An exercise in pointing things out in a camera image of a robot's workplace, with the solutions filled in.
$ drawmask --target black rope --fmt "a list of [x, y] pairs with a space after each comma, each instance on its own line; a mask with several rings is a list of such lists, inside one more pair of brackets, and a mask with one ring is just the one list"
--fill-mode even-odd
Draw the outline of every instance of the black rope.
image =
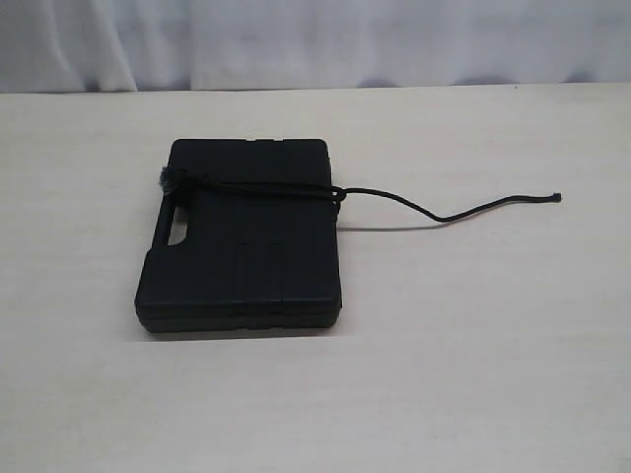
[[531, 195], [511, 195], [501, 199], [479, 205], [459, 214], [448, 217], [440, 217], [433, 212], [411, 202], [400, 195], [386, 192], [384, 190], [370, 189], [365, 187], [337, 187], [334, 185], [300, 184], [289, 182], [223, 182], [215, 181], [208, 175], [192, 175], [184, 169], [173, 169], [165, 167], [160, 174], [160, 185], [166, 195], [189, 193], [195, 188], [206, 188], [216, 192], [226, 192], [233, 194], [243, 194], [251, 196], [284, 197], [297, 199], [325, 200], [335, 204], [339, 212], [341, 204], [348, 194], [366, 194], [390, 199], [399, 204], [405, 205], [426, 217], [448, 224], [458, 220], [466, 219], [480, 212], [485, 212], [506, 204], [525, 203], [543, 204], [548, 202], [561, 202], [561, 194], [555, 192], [552, 195], [536, 197]]

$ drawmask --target white table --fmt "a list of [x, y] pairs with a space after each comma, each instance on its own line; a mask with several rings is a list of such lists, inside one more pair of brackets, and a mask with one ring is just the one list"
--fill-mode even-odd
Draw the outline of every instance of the white table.
[[[631, 471], [630, 125], [631, 85], [0, 96], [0, 471]], [[352, 232], [432, 223], [349, 197], [330, 331], [156, 339], [180, 137], [320, 137], [441, 214], [564, 202]]]

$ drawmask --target white curtain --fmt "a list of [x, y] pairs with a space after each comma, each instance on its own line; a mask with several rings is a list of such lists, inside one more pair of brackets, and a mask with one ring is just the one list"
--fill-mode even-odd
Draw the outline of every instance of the white curtain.
[[629, 0], [0, 0], [2, 92], [629, 80]]

